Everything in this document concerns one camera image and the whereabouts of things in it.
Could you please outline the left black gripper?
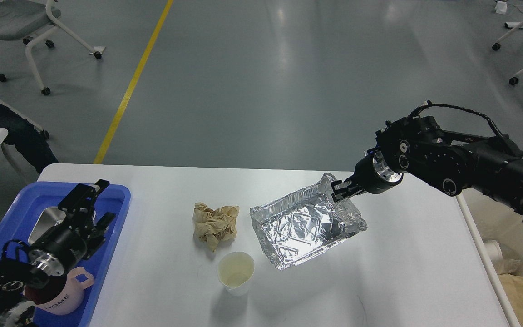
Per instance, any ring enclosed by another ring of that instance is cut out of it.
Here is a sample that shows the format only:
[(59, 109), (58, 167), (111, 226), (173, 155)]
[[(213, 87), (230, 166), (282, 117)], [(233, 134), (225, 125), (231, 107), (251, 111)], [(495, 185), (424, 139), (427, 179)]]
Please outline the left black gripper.
[(86, 238), (81, 238), (69, 226), (53, 226), (38, 238), (29, 249), (29, 262), (49, 277), (66, 275), (81, 260), (90, 259), (104, 244), (105, 234), (115, 213), (105, 213), (94, 225), (95, 204), (99, 195), (110, 185), (100, 179), (94, 184), (77, 184), (58, 203), (65, 213), (65, 220), (75, 228), (91, 228)]

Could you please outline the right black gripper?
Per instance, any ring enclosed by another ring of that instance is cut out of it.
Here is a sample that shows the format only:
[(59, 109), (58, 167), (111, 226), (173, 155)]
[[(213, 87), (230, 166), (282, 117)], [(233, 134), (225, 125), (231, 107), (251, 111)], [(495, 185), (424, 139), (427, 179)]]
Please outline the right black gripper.
[(333, 201), (338, 203), (364, 193), (381, 194), (399, 185), (403, 177), (402, 173), (390, 169), (382, 153), (371, 152), (357, 162), (351, 180), (331, 182)]

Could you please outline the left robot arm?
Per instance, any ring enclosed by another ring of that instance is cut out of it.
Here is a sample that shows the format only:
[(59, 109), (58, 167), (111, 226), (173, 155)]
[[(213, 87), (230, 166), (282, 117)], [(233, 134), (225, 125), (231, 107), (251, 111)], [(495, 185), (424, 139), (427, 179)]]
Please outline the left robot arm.
[(77, 184), (57, 209), (60, 223), (48, 228), (35, 242), (19, 239), (4, 243), (0, 255), (0, 327), (33, 327), (35, 303), (23, 296), (26, 287), (43, 289), (52, 277), (66, 277), (83, 259), (90, 259), (106, 240), (115, 213), (94, 222), (95, 204), (110, 182)]

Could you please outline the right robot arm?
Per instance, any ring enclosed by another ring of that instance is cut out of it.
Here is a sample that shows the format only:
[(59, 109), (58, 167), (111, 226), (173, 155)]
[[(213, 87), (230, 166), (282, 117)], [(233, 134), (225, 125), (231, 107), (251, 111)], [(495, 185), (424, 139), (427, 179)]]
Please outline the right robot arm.
[[(493, 135), (443, 130), (434, 117), (421, 115), (433, 107), (475, 114), (486, 120)], [(386, 121), (375, 134), (375, 147), (357, 162), (354, 173), (331, 183), (334, 202), (383, 193), (409, 173), (450, 197), (473, 188), (523, 217), (523, 151), (487, 115), (425, 101), (406, 117)]]

